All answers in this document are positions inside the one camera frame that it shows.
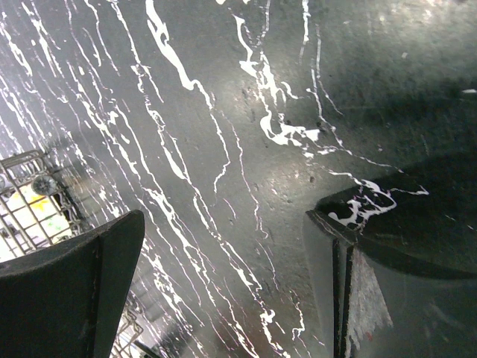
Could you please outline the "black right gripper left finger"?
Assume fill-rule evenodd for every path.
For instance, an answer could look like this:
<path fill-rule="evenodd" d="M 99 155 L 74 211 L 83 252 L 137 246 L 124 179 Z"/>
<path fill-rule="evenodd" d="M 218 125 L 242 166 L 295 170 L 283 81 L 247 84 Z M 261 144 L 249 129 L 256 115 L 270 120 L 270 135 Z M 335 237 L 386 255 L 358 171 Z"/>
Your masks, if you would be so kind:
<path fill-rule="evenodd" d="M 1 264 L 2 357 L 108 357 L 145 238 L 134 210 Z"/>

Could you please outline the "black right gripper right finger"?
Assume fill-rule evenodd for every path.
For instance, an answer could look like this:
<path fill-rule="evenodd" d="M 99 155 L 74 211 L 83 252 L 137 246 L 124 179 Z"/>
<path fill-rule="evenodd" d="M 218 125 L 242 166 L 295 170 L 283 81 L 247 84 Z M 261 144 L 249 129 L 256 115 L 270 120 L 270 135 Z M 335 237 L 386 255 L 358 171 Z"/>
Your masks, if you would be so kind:
<path fill-rule="evenodd" d="M 326 357 L 476 355 L 476 153 L 322 198 L 303 242 Z"/>

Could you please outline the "orange flower bowl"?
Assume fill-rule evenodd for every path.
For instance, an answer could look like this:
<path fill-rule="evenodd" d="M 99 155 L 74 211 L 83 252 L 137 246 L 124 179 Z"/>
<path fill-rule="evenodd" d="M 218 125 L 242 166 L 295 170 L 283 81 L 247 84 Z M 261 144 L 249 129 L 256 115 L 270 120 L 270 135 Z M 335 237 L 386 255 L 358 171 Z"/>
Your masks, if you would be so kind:
<path fill-rule="evenodd" d="M 1 197 L 1 261 L 25 256 L 57 244 L 74 230 L 69 207 L 56 198 L 36 193 L 30 184 Z"/>

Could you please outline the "grey wire dish rack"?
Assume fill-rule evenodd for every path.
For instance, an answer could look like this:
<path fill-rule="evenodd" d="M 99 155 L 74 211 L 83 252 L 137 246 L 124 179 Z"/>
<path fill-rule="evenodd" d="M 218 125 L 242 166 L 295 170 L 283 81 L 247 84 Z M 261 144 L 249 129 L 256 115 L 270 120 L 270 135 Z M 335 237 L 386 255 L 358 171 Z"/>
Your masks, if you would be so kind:
<path fill-rule="evenodd" d="M 134 210 L 86 230 L 32 150 L 1 161 L 1 355 L 154 357 L 130 293 L 145 237 Z"/>

